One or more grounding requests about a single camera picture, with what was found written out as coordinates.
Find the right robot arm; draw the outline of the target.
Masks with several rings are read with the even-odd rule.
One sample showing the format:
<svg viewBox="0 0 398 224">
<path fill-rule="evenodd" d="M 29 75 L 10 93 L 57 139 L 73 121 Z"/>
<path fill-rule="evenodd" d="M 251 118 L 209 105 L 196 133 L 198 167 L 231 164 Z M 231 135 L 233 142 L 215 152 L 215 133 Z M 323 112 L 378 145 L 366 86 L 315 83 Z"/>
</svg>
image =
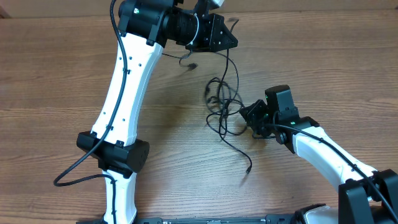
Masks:
<svg viewBox="0 0 398 224">
<path fill-rule="evenodd" d="M 338 193 L 338 206 L 317 203 L 291 215 L 268 215 L 267 223 L 397 223 L 397 173 L 378 171 L 334 142 L 309 116 L 301 117 L 290 87 L 265 90 L 239 113 L 254 137 L 275 140 L 305 159 Z"/>
</svg>

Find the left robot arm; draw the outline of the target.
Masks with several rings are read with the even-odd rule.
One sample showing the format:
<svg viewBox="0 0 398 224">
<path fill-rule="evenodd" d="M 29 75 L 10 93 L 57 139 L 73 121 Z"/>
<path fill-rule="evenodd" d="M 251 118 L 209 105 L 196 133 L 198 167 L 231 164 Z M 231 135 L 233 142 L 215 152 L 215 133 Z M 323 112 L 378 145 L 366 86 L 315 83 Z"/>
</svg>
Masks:
<svg viewBox="0 0 398 224">
<path fill-rule="evenodd" d="M 238 41 L 215 9 L 221 1 L 198 1 L 192 10 L 180 1 L 123 1 L 118 16 L 118 59 L 108 93 L 91 130 L 77 146 L 98 161 L 106 182 L 101 223 L 132 223 L 136 218 L 136 175 L 149 153 L 137 138 L 137 122 L 150 76 L 168 40 L 190 53 L 218 52 Z"/>
</svg>

